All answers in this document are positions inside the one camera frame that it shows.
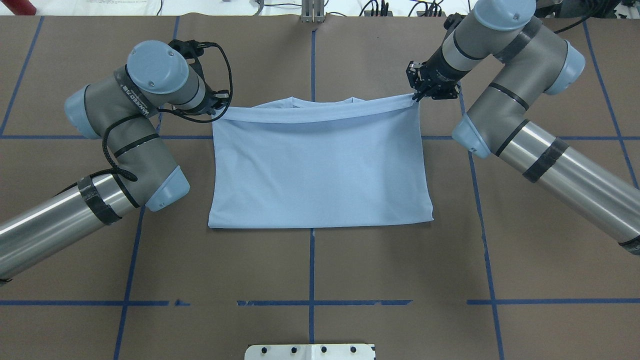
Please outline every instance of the black tape band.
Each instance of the black tape band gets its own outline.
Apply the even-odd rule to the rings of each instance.
[[[111,206],[104,203],[98,189],[93,185],[93,179],[85,176],[78,180],[78,190],[80,190],[80,196],[82,196],[84,203],[104,225],[111,225],[121,219]]]
[[[493,56],[503,64],[510,62],[520,54],[520,51],[522,51],[529,42],[531,42],[531,40],[540,31],[540,28],[542,28],[542,21],[537,17],[532,17],[531,21],[522,28],[518,36],[516,36],[509,45]]]
[[[134,147],[140,146],[142,144],[144,144],[147,141],[153,140],[153,139],[157,139],[159,138],[160,135],[158,134],[151,134],[151,135],[147,135],[143,138],[137,139],[136,141],[130,143],[129,145],[125,145],[123,146],[120,150],[116,151],[113,153],[113,156],[115,156],[116,158],[121,156],[122,154],[124,154],[125,152],[133,149]]]
[[[471,60],[482,60],[483,58],[476,58],[475,56],[471,56],[467,53],[464,52],[463,49],[460,49],[460,45],[458,45],[458,41],[456,40],[456,32],[453,32],[453,44],[456,46],[456,49],[458,50],[458,52],[462,55],[464,55],[464,57],[466,57],[467,59],[471,59]]]
[[[507,147],[507,145],[509,145],[509,143],[513,140],[513,138],[516,137],[516,135],[520,132],[520,130],[522,130],[522,128],[525,127],[525,125],[527,125],[528,123],[529,121],[527,119],[524,119],[520,123],[520,125],[518,125],[518,127],[516,127],[516,129],[509,135],[509,137],[507,137],[507,139],[502,143],[502,145],[500,145],[498,150],[495,152],[495,155],[500,156],[500,154],[502,154],[502,152],[504,151],[504,148]]]
[[[527,102],[524,101],[523,98],[521,98],[520,96],[518,96],[518,94],[512,92],[511,90],[507,89],[506,87],[496,83],[490,83],[489,87],[492,87],[500,92],[505,93],[507,96],[515,100],[518,104],[520,104],[525,111],[529,109],[529,104],[527,104]]]
[[[532,183],[537,182],[547,170],[554,166],[556,161],[568,148],[569,145],[566,142],[560,140],[560,138],[556,138],[554,142],[551,143],[551,146],[540,155],[536,162],[533,163],[522,176],[526,177],[527,180]]]
[[[133,198],[131,193],[128,191],[127,187],[124,186],[124,183],[122,182],[122,179],[120,179],[120,175],[113,174],[113,178],[116,180],[116,184],[118,184],[118,187],[120,188],[122,193],[127,197],[127,200],[129,200],[131,205],[133,205],[136,209],[139,208],[140,205],[138,204],[136,199]]]
[[[142,90],[133,82],[129,73],[127,72],[127,66],[121,67],[113,72],[113,77],[116,79],[118,86],[129,99],[133,105],[135,105],[140,113],[149,119],[158,113],[156,107],[147,99],[142,93]]]
[[[640,256],[640,236],[636,236],[633,240],[620,243],[620,246],[631,254]]]

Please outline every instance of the cable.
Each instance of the cable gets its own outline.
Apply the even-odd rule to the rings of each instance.
[[[373,10],[373,3],[376,3],[376,7],[377,7],[377,5],[378,5],[378,0],[369,0],[369,2],[368,2],[368,3],[364,4],[364,6],[362,7],[362,11],[360,12],[360,14],[359,14],[358,16],[362,16],[362,14],[364,14],[364,10],[367,8],[367,6],[368,6],[369,4],[371,4],[371,16],[373,16],[373,12],[374,12],[374,10]]]
[[[211,120],[198,120],[198,119],[193,119],[191,117],[185,116],[175,110],[167,110],[167,109],[158,109],[158,112],[161,113],[171,113],[177,117],[181,117],[185,120],[189,120],[192,122],[197,122],[200,124],[206,124],[206,123],[210,123],[210,122],[214,122],[218,119],[220,119],[229,109],[229,106],[231,105],[231,99],[234,96],[234,83],[233,83],[233,76],[231,74],[231,65],[229,64],[229,59],[227,58],[227,54],[225,54],[225,51],[222,49],[222,47],[214,42],[205,42],[205,45],[207,45],[206,47],[215,47],[218,50],[220,50],[220,53],[222,54],[222,57],[225,59],[225,63],[227,64],[227,70],[229,71],[229,99],[227,101],[227,105],[225,105],[225,109],[216,117],[214,117]],[[135,115],[131,115],[128,117],[124,117],[116,122],[114,122],[113,124],[111,124],[109,127],[107,127],[107,129],[104,131],[104,135],[102,136],[102,153],[104,154],[104,157],[107,159],[107,162],[109,163],[109,165],[111,165],[111,168],[105,169],[105,170],[100,170],[98,172],[94,172],[93,174],[90,174],[89,177],[90,178],[94,178],[96,176],[100,176],[100,175],[105,175],[105,174],[115,174],[115,175],[120,175],[122,177],[124,177],[126,180],[129,180],[131,182],[136,182],[138,181],[138,177],[135,176],[135,174],[133,174],[132,172],[125,170],[121,167],[118,166],[118,164],[116,164],[115,161],[113,161],[113,159],[111,158],[111,155],[109,153],[109,148],[107,147],[107,140],[109,139],[109,134],[111,133],[111,130],[113,130],[114,128],[116,128],[119,125],[124,124],[127,121],[136,119],[138,117],[141,117],[140,114],[135,114]],[[69,185],[68,187],[66,187],[64,190],[60,191],[59,193],[57,193],[56,195],[60,195],[61,193],[73,188],[74,186],[77,186],[77,183],[73,183],[71,185]]]
[[[407,15],[407,17],[411,16],[411,14],[413,13],[413,9],[415,9],[415,7],[420,4],[424,4],[424,13],[429,11],[429,3],[427,3],[426,1],[416,1],[415,4],[413,5],[413,8],[409,10],[409,15]]]
[[[580,20],[574,22],[573,24],[569,25],[569,26],[565,26],[560,30],[556,30],[554,31],[554,34],[560,34],[564,31],[567,31],[571,28],[574,28],[575,26],[578,26],[580,24],[582,24],[583,22],[587,21],[588,18],[594,16],[596,13],[598,13],[603,7],[604,4],[606,4],[606,1],[601,1],[600,4],[597,3],[597,1],[593,1],[594,7],[593,9],[587,14],[587,15],[583,15]]]
[[[300,8],[302,7],[302,5],[300,5],[300,4],[294,4],[294,3],[265,4],[264,6],[285,6],[285,5],[289,5],[289,6],[299,6]]]
[[[220,50],[220,53],[222,54],[222,57],[225,59],[225,63],[227,64],[227,70],[229,71],[229,99],[227,101],[227,104],[225,105],[225,109],[222,110],[222,112],[220,114],[218,114],[216,117],[214,117],[213,119],[210,120],[198,120],[198,119],[194,119],[192,117],[188,117],[185,114],[181,113],[180,111],[177,110],[169,110],[169,109],[158,109],[159,112],[161,113],[170,113],[173,114],[177,117],[183,118],[184,120],[188,120],[191,122],[197,122],[199,124],[208,124],[210,122],[214,122],[218,119],[220,119],[229,109],[229,106],[231,105],[231,99],[234,96],[234,80],[233,80],[233,75],[231,73],[231,65],[229,65],[229,59],[227,58],[227,54],[225,54],[225,51],[222,49],[222,47],[214,42],[205,42],[205,45],[208,45],[207,47],[215,47],[218,50]]]
[[[120,175],[122,177],[124,177],[126,180],[129,180],[131,182],[136,182],[138,181],[138,177],[135,176],[131,171],[125,170],[121,167],[118,166],[118,164],[115,163],[115,161],[113,161],[113,159],[111,158],[111,155],[109,153],[109,149],[107,148],[107,140],[109,139],[109,134],[111,132],[111,130],[113,130],[114,128],[116,128],[119,125],[124,124],[127,121],[136,119],[141,117],[140,114],[135,114],[135,115],[131,115],[128,117],[124,117],[116,122],[114,122],[113,124],[109,125],[109,127],[107,127],[107,129],[104,131],[104,136],[102,137],[102,153],[104,154],[104,157],[107,159],[107,162],[109,163],[109,165],[111,165],[111,168],[105,169],[105,170],[100,170],[98,172],[94,172],[93,174],[89,175],[90,178],[94,178],[96,176],[100,176],[100,175],[104,175],[104,174],[114,174],[114,175]],[[64,190],[62,190],[61,192],[57,193],[57,195],[60,195],[61,193],[73,188],[74,186],[77,186],[78,183],[73,183],[69,186],[67,186],[66,188],[64,188]]]

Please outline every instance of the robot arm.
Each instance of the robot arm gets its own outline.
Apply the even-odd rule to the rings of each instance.
[[[113,169],[86,176],[77,186],[0,224],[0,286],[142,204],[157,211],[188,193],[187,179],[148,118],[165,103],[178,110],[164,111],[181,117],[212,115],[224,108],[216,119],[223,115],[232,94],[211,90],[197,59],[209,46],[220,48],[193,40],[142,42],[113,76],[67,99],[71,123],[87,138],[103,138],[104,152],[108,156],[106,147],[111,149],[118,164],[108,156]],[[194,59],[191,66],[186,58]]]
[[[542,93],[562,92],[585,64],[533,17],[535,7],[534,0],[479,0],[428,61],[409,64],[414,99],[457,97],[456,83],[494,55],[505,66],[453,138],[481,158],[495,154],[640,256],[640,191],[524,118]]]

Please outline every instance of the blue tape grid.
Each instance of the blue tape grid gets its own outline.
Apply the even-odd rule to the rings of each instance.
[[[7,110],[4,114],[2,124],[0,125],[0,139],[3,140],[86,140],[80,135],[4,135],[15,98],[19,92],[22,78],[29,64],[33,49],[35,47],[38,35],[42,28],[45,17],[41,17],[36,28],[35,34],[31,41],[29,51],[24,60],[22,69],[18,76],[15,88],[13,89],[12,97],[9,101]],[[173,37],[177,38],[177,32],[179,27],[180,17],[176,17],[175,26],[173,31]],[[600,68],[596,59],[595,52],[593,50],[593,44],[591,43],[591,37],[589,35],[589,29],[587,22],[583,23],[583,29],[585,32],[589,52],[595,71],[602,88],[607,108],[611,115],[613,126],[616,130],[617,136],[560,136],[563,140],[603,140],[611,141],[617,140],[620,142],[629,173],[631,175],[633,184],[638,188],[637,178],[628,156],[627,148],[624,141],[637,141],[640,140],[640,136],[623,136],[620,131],[620,126],[616,119],[609,94],[602,79]],[[316,100],[316,30],[312,32],[312,57],[311,57],[311,100]],[[464,112],[465,105],[463,96],[460,96],[461,109]],[[163,135],[162,138],[167,140],[212,140],[211,135]],[[423,140],[452,140],[451,136],[423,136]],[[491,306],[493,312],[493,321],[496,333],[497,346],[499,351],[500,360],[504,359],[504,351],[502,346],[502,336],[500,333],[500,323],[497,311],[497,306],[509,306],[509,305],[548,305],[548,304],[640,304],[640,298],[592,298],[592,299],[496,299],[495,290],[493,287],[493,277],[491,271],[491,262],[489,256],[489,249],[486,241],[486,232],[484,229],[484,219],[482,214],[482,205],[479,196],[479,189],[477,184],[476,170],[474,159],[469,156],[469,165],[471,170],[472,182],[474,185],[474,194],[476,197],[477,212],[481,224],[481,237],[484,245],[484,259],[486,265],[487,280],[490,292],[490,299],[470,299],[467,300],[467,304],[470,306]],[[116,339],[116,347],[114,351],[114,360],[118,359],[120,353],[120,346],[122,344],[122,338],[124,335],[124,326],[127,316],[127,309],[130,306],[169,306],[170,302],[167,300],[160,301],[135,301],[130,300],[131,286],[135,270],[136,258],[138,255],[138,247],[140,245],[141,236],[141,224],[143,220],[145,209],[140,211],[140,217],[138,219],[138,227],[136,230],[136,237],[134,241],[134,249],[131,256],[131,264],[129,267],[129,275],[127,278],[127,287],[125,290],[125,297],[122,301],[117,300],[0,300],[0,306],[121,306],[122,313],[120,317],[120,325],[118,327],[118,337]],[[251,301],[237,301],[238,306],[308,306],[309,307],[309,340],[310,343],[314,342],[314,308],[316,306],[373,306],[380,304],[382,306],[406,306],[412,302],[412,300],[316,300],[315,299],[315,229],[310,230],[310,258],[309,258],[309,300],[251,300]],[[190,306],[189,303],[176,300],[174,306]]]

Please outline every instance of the light blue end cap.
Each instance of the light blue end cap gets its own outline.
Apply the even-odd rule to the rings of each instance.
[[[466,147],[467,150],[482,159],[491,154],[491,150],[489,150],[489,147],[467,114],[462,116],[462,121],[460,121],[458,126],[453,130],[452,136],[453,140],[456,140],[460,145]]]
[[[87,139],[99,139],[100,136],[89,124],[89,118],[86,116],[86,108],[84,107],[84,92],[89,85],[76,91],[65,101],[65,114],[67,119],[78,131]]]
[[[571,43],[566,41],[567,52],[566,59],[564,60],[564,65],[562,66],[562,70],[560,70],[560,75],[551,85],[550,88],[545,91],[547,95],[555,95],[560,94],[565,91],[569,85],[573,84],[578,78],[582,71],[584,70],[584,56],[580,54],[578,50],[576,50]]]
[[[147,202],[147,208],[151,211],[158,211],[167,205],[173,204],[176,200],[187,195],[190,189],[187,178],[178,166],[163,181],[162,185],[151,196]]]
[[[138,87],[152,94],[175,92],[189,77],[189,66],[182,55],[157,40],[143,41],[133,48],[127,71]]]
[[[536,12],[536,0],[479,0],[474,6],[476,19],[484,26],[510,31],[525,26]]]

